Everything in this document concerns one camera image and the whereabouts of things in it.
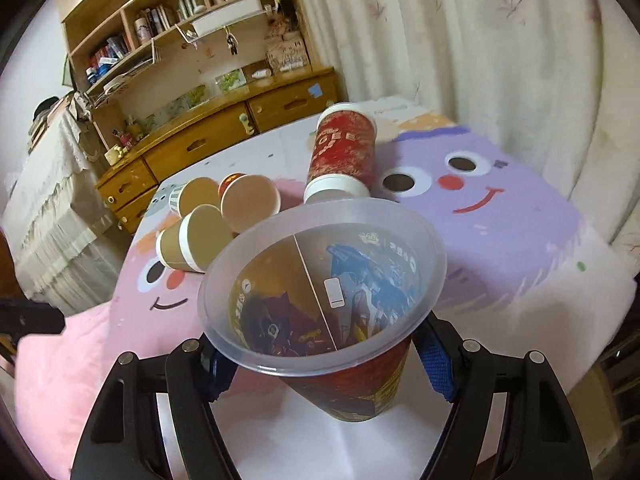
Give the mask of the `clear printed plastic cup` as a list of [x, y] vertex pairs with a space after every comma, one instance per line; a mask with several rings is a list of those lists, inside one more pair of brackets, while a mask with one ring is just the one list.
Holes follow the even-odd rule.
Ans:
[[446, 271], [442, 237], [414, 211], [376, 198], [303, 205], [221, 251], [198, 316], [229, 360], [336, 419], [364, 422], [392, 404]]

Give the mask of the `brown sleeved paper cup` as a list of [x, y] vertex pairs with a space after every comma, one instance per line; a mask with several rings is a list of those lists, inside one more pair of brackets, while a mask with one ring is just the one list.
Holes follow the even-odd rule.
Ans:
[[200, 205], [159, 232], [155, 249], [166, 268], [205, 273], [232, 240], [221, 211], [213, 205]]

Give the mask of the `checkered paper cup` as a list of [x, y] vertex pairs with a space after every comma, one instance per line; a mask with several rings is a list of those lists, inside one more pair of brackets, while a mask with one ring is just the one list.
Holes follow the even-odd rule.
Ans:
[[169, 193], [169, 209], [180, 218], [184, 218], [201, 205], [218, 207], [220, 204], [218, 186], [215, 180], [208, 177], [197, 177], [179, 184]]

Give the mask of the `small red paper cup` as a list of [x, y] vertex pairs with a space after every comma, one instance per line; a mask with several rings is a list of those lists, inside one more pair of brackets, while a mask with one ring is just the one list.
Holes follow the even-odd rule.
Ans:
[[218, 188], [220, 211], [230, 229], [243, 233], [281, 209], [281, 195], [269, 178], [260, 174], [229, 174]]

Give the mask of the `tall red paper cup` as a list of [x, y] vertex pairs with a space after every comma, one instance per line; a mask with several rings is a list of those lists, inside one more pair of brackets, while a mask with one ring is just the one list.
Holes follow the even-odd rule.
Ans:
[[369, 197], [374, 180], [375, 121], [355, 103], [337, 103], [318, 119], [304, 203]]

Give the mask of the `pink bed blanket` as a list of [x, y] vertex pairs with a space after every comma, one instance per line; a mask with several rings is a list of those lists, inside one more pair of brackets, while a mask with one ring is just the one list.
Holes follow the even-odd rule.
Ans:
[[17, 348], [16, 426], [46, 473], [70, 478], [82, 432], [104, 382], [111, 305], [66, 318], [59, 335], [28, 335]]

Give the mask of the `lace-covered piano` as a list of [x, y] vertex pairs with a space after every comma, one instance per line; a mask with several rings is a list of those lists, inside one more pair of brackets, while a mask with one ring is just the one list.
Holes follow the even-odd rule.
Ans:
[[94, 132], [62, 110], [27, 156], [2, 214], [22, 292], [66, 315], [112, 298], [131, 243], [96, 190], [104, 162]]

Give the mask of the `wooden desk with drawers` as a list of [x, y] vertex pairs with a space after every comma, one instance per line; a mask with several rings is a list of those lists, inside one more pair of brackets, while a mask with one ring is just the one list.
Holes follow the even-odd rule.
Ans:
[[107, 170], [96, 190], [117, 227], [132, 234], [163, 180], [256, 134], [319, 114], [342, 96], [332, 67], [255, 80], [150, 133]]

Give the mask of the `cartoon monster tablecloth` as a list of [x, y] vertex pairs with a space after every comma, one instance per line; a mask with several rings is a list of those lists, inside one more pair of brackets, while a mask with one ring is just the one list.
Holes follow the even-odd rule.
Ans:
[[[401, 98], [363, 104], [378, 125], [373, 193], [395, 194], [445, 241], [441, 318], [489, 350], [541, 351], [571, 389], [613, 339], [636, 284], [623, 260], [573, 204], [488, 140]], [[131, 351], [147, 358], [198, 336], [198, 274], [166, 269], [155, 239], [175, 221], [169, 194], [196, 177], [262, 174], [285, 207], [303, 196], [316, 120], [255, 136], [160, 182], [134, 236], [111, 302], [103, 364]], [[449, 408], [410, 354], [398, 396], [368, 422], [339, 422], [280, 380], [240, 370], [215, 404], [224, 440], [245, 479], [414, 479]]]

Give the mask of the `wooden bookshelf hutch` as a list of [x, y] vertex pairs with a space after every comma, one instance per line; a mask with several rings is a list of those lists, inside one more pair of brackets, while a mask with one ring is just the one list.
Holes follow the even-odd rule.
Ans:
[[[244, 0], [58, 0], [73, 75], [93, 105], [91, 121], [106, 148], [114, 144], [111, 132], [125, 117], [100, 111], [108, 103], [105, 85], [162, 44], [199, 40], [195, 21], [240, 1]], [[260, 1], [277, 4], [282, 0]], [[305, 22], [303, 0], [291, 1], [310, 65], [318, 68], [320, 58]]]

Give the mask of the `decorated cardboard box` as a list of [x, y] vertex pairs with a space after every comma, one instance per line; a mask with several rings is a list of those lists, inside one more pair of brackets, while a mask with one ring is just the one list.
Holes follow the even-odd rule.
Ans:
[[275, 73], [298, 70], [309, 64], [305, 41], [299, 35], [268, 44], [266, 55]]

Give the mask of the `white floral curtain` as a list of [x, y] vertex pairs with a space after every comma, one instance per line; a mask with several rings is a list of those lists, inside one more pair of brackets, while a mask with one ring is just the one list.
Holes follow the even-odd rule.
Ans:
[[349, 99], [487, 136], [639, 260], [639, 35], [615, 0], [303, 0]]

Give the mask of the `white storage tray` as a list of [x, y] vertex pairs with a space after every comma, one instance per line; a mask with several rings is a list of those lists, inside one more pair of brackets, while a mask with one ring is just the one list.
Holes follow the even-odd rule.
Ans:
[[211, 10], [195, 20], [192, 27], [199, 37], [203, 37], [258, 13], [262, 13], [262, 0], [239, 0], [229, 3], [228, 6]]

